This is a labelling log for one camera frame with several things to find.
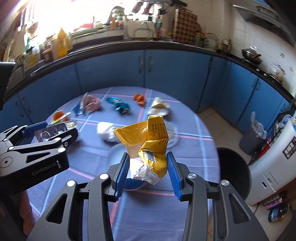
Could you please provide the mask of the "silver pill blister pack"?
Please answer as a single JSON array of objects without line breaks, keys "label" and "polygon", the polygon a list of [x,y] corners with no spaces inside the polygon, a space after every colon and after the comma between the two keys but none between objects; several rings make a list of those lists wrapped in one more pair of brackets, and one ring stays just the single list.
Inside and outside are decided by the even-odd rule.
[{"label": "silver pill blister pack", "polygon": [[47,142],[50,138],[55,138],[57,135],[62,134],[72,128],[77,127],[77,122],[69,120],[61,123],[48,125],[43,129],[37,130],[34,135],[38,142]]}]

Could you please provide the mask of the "orange melon drink carton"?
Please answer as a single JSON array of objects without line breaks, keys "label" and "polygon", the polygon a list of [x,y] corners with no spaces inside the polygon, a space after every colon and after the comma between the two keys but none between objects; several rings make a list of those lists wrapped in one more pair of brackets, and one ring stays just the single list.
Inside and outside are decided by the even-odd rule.
[{"label": "orange melon drink carton", "polygon": [[56,111],[53,114],[53,119],[50,122],[50,124],[54,125],[56,123],[62,123],[62,122],[65,122],[65,121],[69,121],[70,120],[70,115],[71,115],[70,112],[65,113],[62,110]]}]

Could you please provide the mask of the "pink wrapper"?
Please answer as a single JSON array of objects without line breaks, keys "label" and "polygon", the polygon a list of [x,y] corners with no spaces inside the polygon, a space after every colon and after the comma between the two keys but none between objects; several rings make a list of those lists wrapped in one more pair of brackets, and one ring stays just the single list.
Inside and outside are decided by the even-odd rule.
[{"label": "pink wrapper", "polygon": [[83,107],[86,111],[94,112],[101,108],[101,101],[95,96],[88,94],[83,98]]}]

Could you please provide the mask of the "teal foil snack wrapper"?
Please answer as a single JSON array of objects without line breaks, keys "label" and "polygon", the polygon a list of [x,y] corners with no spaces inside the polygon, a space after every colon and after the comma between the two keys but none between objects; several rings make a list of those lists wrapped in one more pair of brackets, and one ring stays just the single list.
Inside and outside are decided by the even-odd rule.
[{"label": "teal foil snack wrapper", "polygon": [[131,110],[130,106],[118,97],[107,97],[106,101],[113,104],[114,109],[120,114],[124,114]]}]

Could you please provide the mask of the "yellow wrapper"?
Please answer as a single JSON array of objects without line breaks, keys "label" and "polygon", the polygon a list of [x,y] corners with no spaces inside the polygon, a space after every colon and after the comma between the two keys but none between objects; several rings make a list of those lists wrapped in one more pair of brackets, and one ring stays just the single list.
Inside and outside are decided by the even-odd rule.
[{"label": "yellow wrapper", "polygon": [[116,128],[113,132],[129,154],[130,177],[156,185],[167,173],[169,137],[164,118],[150,115],[146,121]]}]

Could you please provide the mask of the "white beige snack bag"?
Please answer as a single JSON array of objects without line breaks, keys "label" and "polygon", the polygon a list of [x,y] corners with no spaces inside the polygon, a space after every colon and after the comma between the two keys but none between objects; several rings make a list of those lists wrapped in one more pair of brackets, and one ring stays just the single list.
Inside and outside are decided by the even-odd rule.
[{"label": "white beige snack bag", "polygon": [[167,116],[170,113],[170,108],[170,105],[165,103],[160,97],[155,97],[147,110],[147,115]]}]

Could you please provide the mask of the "black round trash bin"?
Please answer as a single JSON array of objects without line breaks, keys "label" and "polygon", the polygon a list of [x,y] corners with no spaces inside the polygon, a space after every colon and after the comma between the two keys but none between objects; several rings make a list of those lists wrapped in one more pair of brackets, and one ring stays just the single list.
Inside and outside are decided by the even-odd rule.
[{"label": "black round trash bin", "polygon": [[240,154],[229,148],[218,147],[217,152],[221,179],[228,180],[245,200],[251,187],[251,177],[247,163]]}]

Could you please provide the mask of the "small blue white carton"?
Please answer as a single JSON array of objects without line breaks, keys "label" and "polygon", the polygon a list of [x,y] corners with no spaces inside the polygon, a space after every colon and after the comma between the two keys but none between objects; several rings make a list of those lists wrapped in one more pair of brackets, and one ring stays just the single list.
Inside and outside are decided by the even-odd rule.
[{"label": "small blue white carton", "polygon": [[84,94],[81,99],[79,99],[78,103],[72,109],[74,111],[75,116],[83,115],[86,109],[88,92]]}]

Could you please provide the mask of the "white crumpled tissue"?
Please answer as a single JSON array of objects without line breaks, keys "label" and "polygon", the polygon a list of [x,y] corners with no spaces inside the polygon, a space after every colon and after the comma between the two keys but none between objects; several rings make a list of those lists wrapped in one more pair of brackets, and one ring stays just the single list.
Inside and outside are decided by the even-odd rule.
[{"label": "white crumpled tissue", "polygon": [[113,132],[119,128],[118,125],[114,123],[104,122],[101,121],[97,124],[97,133],[101,137],[102,140],[109,142],[109,143],[119,143],[120,140]]}]

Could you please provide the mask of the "blue plaid tablecloth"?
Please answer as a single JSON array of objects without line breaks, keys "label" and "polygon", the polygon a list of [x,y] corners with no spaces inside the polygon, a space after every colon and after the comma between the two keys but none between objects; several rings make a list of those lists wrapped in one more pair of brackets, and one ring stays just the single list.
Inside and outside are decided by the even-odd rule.
[{"label": "blue plaid tablecloth", "polygon": [[[140,106],[133,96],[145,95]],[[33,213],[38,218],[69,180],[84,183],[109,168],[107,156],[112,143],[105,142],[97,133],[101,121],[127,126],[147,119],[147,109],[155,97],[162,98],[170,107],[166,120],[175,129],[176,143],[169,148],[177,162],[207,181],[218,182],[220,167],[214,140],[202,119],[175,98],[141,87],[109,87],[94,90],[92,95],[101,100],[101,109],[78,116],[79,137],[68,149],[68,170],[28,190]],[[120,114],[107,97],[118,97],[131,110]],[[110,222],[115,240],[181,240],[183,237],[187,203],[175,197],[169,176],[156,185],[124,191],[119,201],[109,204]]]}]

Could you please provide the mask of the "white appliance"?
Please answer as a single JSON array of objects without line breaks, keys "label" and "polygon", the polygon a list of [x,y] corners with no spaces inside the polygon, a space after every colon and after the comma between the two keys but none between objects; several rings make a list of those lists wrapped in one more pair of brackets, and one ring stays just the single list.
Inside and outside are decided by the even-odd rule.
[{"label": "white appliance", "polygon": [[289,120],[267,152],[250,168],[251,186],[245,199],[254,205],[295,179],[295,124]]}]

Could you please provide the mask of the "grey bin with bag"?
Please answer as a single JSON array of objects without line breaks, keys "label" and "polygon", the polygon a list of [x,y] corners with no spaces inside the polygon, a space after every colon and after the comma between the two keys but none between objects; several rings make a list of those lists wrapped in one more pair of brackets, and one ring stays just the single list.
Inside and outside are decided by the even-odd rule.
[{"label": "grey bin with bag", "polygon": [[264,125],[256,119],[256,113],[253,111],[250,115],[250,128],[243,134],[239,147],[245,154],[252,155],[266,143],[266,138]]}]

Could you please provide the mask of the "white kettle pot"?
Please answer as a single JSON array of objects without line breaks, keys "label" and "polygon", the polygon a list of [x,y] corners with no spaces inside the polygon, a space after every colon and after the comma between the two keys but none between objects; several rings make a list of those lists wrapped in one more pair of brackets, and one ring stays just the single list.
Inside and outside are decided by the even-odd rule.
[{"label": "white kettle pot", "polygon": [[276,78],[279,82],[283,82],[285,71],[279,64],[271,63],[269,74]]}]

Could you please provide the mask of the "black wok with lid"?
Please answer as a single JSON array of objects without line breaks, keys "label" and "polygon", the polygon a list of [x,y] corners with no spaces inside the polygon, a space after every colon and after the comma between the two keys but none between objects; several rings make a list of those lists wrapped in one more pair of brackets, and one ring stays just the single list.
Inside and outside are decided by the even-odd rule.
[{"label": "black wok with lid", "polygon": [[242,49],[242,56],[245,60],[250,63],[259,66],[262,63],[261,54],[257,53],[257,47],[255,45],[251,45],[249,48]]}]

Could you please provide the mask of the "glass teapot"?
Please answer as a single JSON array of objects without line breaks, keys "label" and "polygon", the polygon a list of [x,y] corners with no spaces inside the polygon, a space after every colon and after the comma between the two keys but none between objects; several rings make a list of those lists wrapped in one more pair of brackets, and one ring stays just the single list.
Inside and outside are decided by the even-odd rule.
[{"label": "glass teapot", "polygon": [[219,47],[219,39],[214,33],[205,35],[204,48],[216,52]]}]

